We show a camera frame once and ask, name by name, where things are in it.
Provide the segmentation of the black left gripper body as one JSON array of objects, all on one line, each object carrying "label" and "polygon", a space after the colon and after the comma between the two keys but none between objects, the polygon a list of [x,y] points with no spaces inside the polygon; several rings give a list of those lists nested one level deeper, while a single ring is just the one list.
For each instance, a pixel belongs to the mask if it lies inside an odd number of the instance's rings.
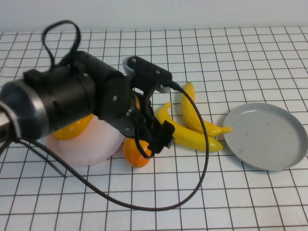
[{"label": "black left gripper body", "polygon": [[134,76],[114,75],[99,91],[95,115],[128,138],[153,142],[158,138],[150,96],[138,93]]}]

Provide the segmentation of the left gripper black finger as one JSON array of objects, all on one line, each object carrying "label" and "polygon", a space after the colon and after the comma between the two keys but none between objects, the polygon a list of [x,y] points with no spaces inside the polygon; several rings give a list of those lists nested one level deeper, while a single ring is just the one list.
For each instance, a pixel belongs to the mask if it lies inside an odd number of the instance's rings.
[{"label": "left gripper black finger", "polygon": [[168,121],[163,123],[156,121],[156,130],[156,149],[170,148],[175,140],[173,137],[175,127]]},{"label": "left gripper black finger", "polygon": [[166,146],[167,137],[162,134],[155,134],[155,135],[144,135],[144,140],[148,142],[148,149],[153,154],[158,154],[162,151],[162,149]]}]

